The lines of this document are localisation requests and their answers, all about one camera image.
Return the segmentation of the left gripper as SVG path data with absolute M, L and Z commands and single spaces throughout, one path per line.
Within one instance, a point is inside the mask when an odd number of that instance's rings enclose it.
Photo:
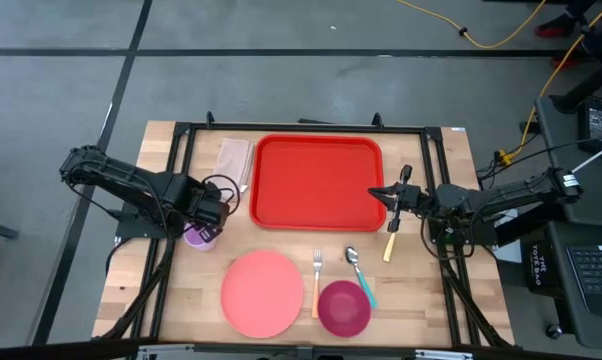
M 187 178 L 183 199 L 179 202 L 180 215 L 190 223 L 217 227 L 212 231 L 212 238 L 208 227 L 198 229 L 202 240 L 217 242 L 224 231 L 222 227 L 229 212 L 229 205 L 221 200 L 221 191 L 215 185 Z

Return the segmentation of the purple plastic cup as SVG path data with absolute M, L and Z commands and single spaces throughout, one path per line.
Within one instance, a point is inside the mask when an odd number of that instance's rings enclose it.
M 199 251 L 208 251 L 208 250 L 211 250 L 215 246 L 215 243 L 212 243 L 211 239 L 210 240 L 202 240 L 199 237 L 197 230 L 202 227 L 209 228 L 209 232 L 210 232 L 210 235 L 212 238 L 212 231 L 216 227 L 195 225 L 195 224 L 186 224 L 184 226 L 183 238 L 184 238 L 184 241 L 189 246 L 191 246 Z

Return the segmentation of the knife with cream handle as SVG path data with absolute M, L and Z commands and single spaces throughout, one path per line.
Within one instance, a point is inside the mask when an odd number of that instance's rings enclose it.
M 395 240 L 396 240 L 396 233 L 393 232 L 390 234 L 390 237 L 387 241 L 384 253 L 383 253 L 383 257 L 382 260 L 385 263 L 389 263 L 391 261 L 391 257 L 392 257 L 392 253 L 393 253 L 393 249 L 394 249 L 394 244 L 395 244 Z

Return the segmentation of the red plastic tray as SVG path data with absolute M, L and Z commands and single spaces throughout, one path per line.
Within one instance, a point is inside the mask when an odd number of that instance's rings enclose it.
M 268 135 L 256 146 L 249 213 L 270 229 L 374 232 L 385 207 L 380 147 L 365 137 Z

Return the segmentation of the beige cloth napkin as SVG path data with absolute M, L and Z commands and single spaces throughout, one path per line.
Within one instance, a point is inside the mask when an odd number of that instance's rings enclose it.
M 248 187 L 254 148 L 254 144 L 248 140 L 224 139 L 213 168 L 211 181 L 218 188 L 230 188 L 233 181 L 239 191 L 244 192 Z

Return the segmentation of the pink round plate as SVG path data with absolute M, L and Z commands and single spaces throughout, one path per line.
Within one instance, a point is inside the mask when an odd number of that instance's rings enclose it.
M 297 266 L 272 250 L 257 250 L 236 259 L 221 287 L 227 322 L 255 339 L 275 337 L 289 328 L 303 300 L 304 281 Z

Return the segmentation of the spoon with teal handle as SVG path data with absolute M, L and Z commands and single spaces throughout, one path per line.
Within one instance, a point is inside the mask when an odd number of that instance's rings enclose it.
M 371 307 L 376 308 L 377 301 L 374 297 L 371 287 L 369 286 L 369 284 L 359 266 L 358 252 L 355 250 L 354 247 L 347 246 L 345 248 L 345 257 L 346 257 L 346 261 L 353 266 L 356 276 L 358 278 L 358 281 L 360 283 L 360 286 L 363 289 L 363 291 L 365 292 L 365 294 L 370 302 Z

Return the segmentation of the fork with orange handle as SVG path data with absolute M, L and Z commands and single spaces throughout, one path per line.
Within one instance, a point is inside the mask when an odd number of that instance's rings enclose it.
M 314 282 L 313 282 L 313 298 L 312 298 L 312 317 L 318 318 L 318 300 L 319 300 L 319 282 L 320 272 L 323 265 L 323 252 L 321 249 L 315 249 L 313 252 L 313 269 L 314 269 Z

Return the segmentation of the magenta plastic bowl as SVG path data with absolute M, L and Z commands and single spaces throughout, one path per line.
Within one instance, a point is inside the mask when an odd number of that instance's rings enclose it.
M 350 338 L 360 334 L 371 319 L 371 305 L 365 292 L 354 282 L 335 281 L 321 292 L 318 318 L 335 336 Z

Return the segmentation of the black tote bag box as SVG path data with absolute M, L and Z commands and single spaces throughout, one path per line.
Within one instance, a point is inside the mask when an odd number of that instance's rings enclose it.
M 549 241 L 541 240 L 524 244 L 522 264 L 526 285 L 530 291 L 560 288 L 555 254 Z

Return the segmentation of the grey side desk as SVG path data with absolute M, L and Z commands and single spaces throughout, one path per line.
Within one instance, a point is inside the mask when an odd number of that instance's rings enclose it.
M 578 148 L 578 116 L 559 112 L 549 97 L 536 102 L 538 122 L 550 163 L 571 170 L 591 155 Z M 602 349 L 602 316 L 589 311 L 570 264 L 571 246 L 602 245 L 602 158 L 576 172 L 583 189 L 580 199 L 563 207 L 565 219 L 548 225 L 568 302 L 569 318 L 577 341 L 586 347 Z

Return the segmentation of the black power adapter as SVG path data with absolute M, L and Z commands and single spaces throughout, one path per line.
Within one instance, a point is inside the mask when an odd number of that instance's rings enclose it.
M 596 154 L 602 150 L 602 98 L 591 97 L 578 107 L 578 148 Z

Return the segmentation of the person's foot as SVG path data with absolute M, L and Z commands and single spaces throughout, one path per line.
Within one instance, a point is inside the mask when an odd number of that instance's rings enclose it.
M 538 25 L 534 29 L 534 34 L 541 38 L 567 37 L 575 27 L 576 19 L 563 14 L 549 22 Z
M 588 54 L 581 50 L 573 50 L 570 54 L 553 57 L 551 64 L 554 68 L 567 69 L 580 65 L 589 58 Z

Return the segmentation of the person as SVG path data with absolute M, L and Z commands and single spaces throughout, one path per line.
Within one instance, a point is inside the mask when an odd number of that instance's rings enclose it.
M 586 22 L 586 11 L 596 2 L 602 2 L 602 0 L 571 0 L 566 6 L 566 14 L 584 24 Z M 582 47 L 585 52 L 602 62 L 602 17 L 598 20 L 596 26 L 601 26 L 601 29 L 591 30 L 587 33 L 582 41 Z

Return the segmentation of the black metal table frame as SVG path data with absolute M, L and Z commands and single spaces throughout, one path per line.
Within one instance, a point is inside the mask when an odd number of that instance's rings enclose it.
M 226 138 L 254 142 L 270 134 L 363 136 L 380 146 L 388 182 L 395 181 L 404 165 L 410 165 L 412 181 L 419 186 L 447 181 L 467 188 L 477 184 L 469 141 L 461 128 L 217 122 L 197 123 L 184 137 L 175 130 L 173 121 L 148 122 L 136 156 L 138 166 L 155 171 L 174 162 L 178 168 L 188 168 L 193 177 L 202 178 L 212 171 Z M 354 278 L 354 269 L 344 258 L 345 248 L 353 246 L 379 304 L 370 325 L 352 339 L 338 338 L 303 307 L 293 325 L 274 338 L 275 345 L 382 352 L 448 348 L 457 342 L 484 344 L 485 337 L 460 298 L 445 284 L 439 262 L 424 248 L 422 234 L 419 221 L 404 216 L 393 238 L 391 259 L 384 262 L 382 252 L 390 238 L 385 230 L 265 230 L 251 221 L 247 205 L 241 204 L 214 249 L 201 252 L 184 243 L 176 246 L 166 288 L 155 290 L 148 299 L 141 334 L 154 335 L 163 343 L 233 349 L 249 345 L 250 339 L 227 323 L 220 302 L 223 276 L 238 256 L 261 248 L 279 251 L 295 262 L 306 285 L 326 286 L 332 280 Z

